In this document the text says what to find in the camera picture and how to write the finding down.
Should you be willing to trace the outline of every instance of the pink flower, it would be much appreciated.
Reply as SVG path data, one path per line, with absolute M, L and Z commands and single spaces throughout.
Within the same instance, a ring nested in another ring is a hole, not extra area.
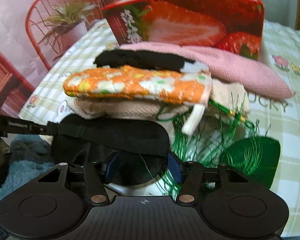
M 34 104 L 36 102 L 38 102 L 38 97 L 36 95 L 32 96 L 29 100 L 29 104 Z
M 283 67 L 288 67 L 288 60 L 284 59 L 282 56 L 272 56 L 274 58 L 274 63 L 281 65 Z

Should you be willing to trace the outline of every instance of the red wicker chair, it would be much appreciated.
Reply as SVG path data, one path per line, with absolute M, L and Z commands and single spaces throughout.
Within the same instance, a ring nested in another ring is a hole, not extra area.
M 56 42 L 51 40 L 39 42 L 42 40 L 44 35 L 49 31 L 50 27 L 43 23 L 44 19 L 56 14 L 51 8 L 53 5 L 63 6 L 71 1 L 82 1 L 89 2 L 91 5 L 96 5 L 92 10 L 92 15 L 87 16 L 87 20 L 91 23 L 96 19 L 103 19 L 102 8 L 104 6 L 103 0 L 36 0 L 27 16 L 26 16 L 26 33 L 34 46 L 39 58 L 42 60 L 44 66 L 50 70 L 55 60 L 61 57 L 64 52 L 68 49 L 64 46 L 62 38 L 58 37 Z

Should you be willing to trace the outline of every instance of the pink knit cloth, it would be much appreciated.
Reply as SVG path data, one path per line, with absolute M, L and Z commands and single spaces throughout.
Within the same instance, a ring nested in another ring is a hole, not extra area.
M 209 66 L 211 74 L 227 82 L 241 83 L 248 91 L 269 98 L 291 98 L 292 91 L 282 78 L 265 64 L 211 47 L 183 46 L 161 42 L 140 42 L 123 44 L 121 49 L 151 50 L 173 53 L 197 60 Z

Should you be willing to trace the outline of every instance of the white flower pot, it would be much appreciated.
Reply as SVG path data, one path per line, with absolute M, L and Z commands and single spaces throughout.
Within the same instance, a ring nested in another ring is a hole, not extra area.
M 87 33 L 84 22 L 77 24 L 72 30 L 62 35 L 63 47 L 69 49 L 76 41 Z

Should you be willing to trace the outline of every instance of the black cloth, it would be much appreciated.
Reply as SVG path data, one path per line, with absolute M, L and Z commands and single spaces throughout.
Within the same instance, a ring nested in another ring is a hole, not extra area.
M 156 122 L 113 118 L 85 120 L 71 114 L 60 124 L 50 123 L 51 155 L 58 163 L 75 166 L 104 162 L 119 154 L 119 167 L 111 182 L 132 186 L 154 178 L 167 163 L 169 135 Z
M 118 68 L 130 65 L 142 69 L 173 70 L 180 72 L 185 62 L 194 63 L 190 60 L 172 53 L 159 53 L 149 50 L 106 50 L 96 57 L 94 63 L 98 66 L 109 65 Z

